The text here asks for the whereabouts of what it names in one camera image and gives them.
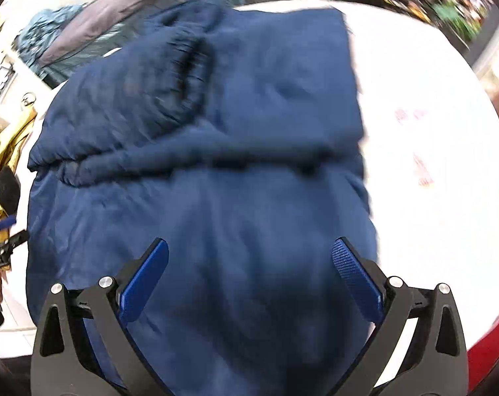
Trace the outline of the white bedside cabinet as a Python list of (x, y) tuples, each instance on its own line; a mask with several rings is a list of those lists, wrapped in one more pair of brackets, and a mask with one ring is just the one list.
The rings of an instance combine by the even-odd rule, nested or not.
[(11, 63), (15, 70), (0, 97), (0, 125), (16, 122), (27, 105), (41, 108), (52, 97), (52, 89), (41, 81), (12, 51), (0, 52), (0, 65)]

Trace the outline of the navy blue puffer jacket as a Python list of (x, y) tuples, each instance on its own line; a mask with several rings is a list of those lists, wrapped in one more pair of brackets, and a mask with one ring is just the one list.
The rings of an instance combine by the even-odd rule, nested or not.
[(190, 0), (71, 75), (29, 153), (27, 307), (167, 269), (130, 327), (178, 395), (323, 395), (369, 331), (331, 260), (377, 256), (348, 30), (333, 9)]

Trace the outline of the blue crumpled cloth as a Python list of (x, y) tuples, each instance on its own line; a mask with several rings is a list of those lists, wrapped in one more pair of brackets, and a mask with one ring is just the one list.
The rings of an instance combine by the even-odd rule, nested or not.
[(66, 5), (56, 10), (37, 13), (13, 40), (12, 48), (34, 73), (39, 71), (39, 59), (81, 11), (83, 5)]

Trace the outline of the pink polka dot bed sheet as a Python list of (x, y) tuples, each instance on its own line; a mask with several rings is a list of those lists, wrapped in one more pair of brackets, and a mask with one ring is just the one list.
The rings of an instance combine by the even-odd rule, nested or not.
[[(348, 30), (350, 62), (363, 124), (359, 148), (374, 260), (407, 284), (447, 283), (468, 346), (499, 318), (499, 119), (481, 82), (442, 34), (407, 16), (368, 5), (298, 0), (237, 11), (289, 13), (333, 8)], [(27, 229), (36, 178), (29, 153), (46, 111), (37, 110), (18, 164), (18, 228)], [(33, 347), (37, 318), (27, 307), (28, 243), (3, 279), (0, 355)]]

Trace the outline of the gold satin jacket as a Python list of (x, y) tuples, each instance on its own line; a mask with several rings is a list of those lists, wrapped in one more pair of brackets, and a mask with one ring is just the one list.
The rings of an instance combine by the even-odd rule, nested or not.
[[(0, 220), (17, 214), (21, 187), (15, 172), (21, 149), (33, 131), (36, 116), (32, 106), (26, 108), (16, 122), (0, 132)], [(0, 242), (7, 240), (9, 229), (0, 230)]]

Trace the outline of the grey blue duvet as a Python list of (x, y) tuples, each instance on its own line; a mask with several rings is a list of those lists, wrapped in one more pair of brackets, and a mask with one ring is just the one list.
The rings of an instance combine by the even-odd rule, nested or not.
[[(35, 74), (52, 87), (81, 66), (142, 35), (147, 18), (186, 0), (93, 0), (83, 4), (39, 59)], [(224, 0), (241, 5), (243, 0)]]

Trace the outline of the red suitcase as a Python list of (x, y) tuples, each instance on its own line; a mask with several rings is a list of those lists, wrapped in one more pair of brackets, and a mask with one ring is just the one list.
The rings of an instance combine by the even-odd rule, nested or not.
[(477, 385), (492, 370), (499, 360), (499, 318), (488, 332), (468, 351), (469, 390)]

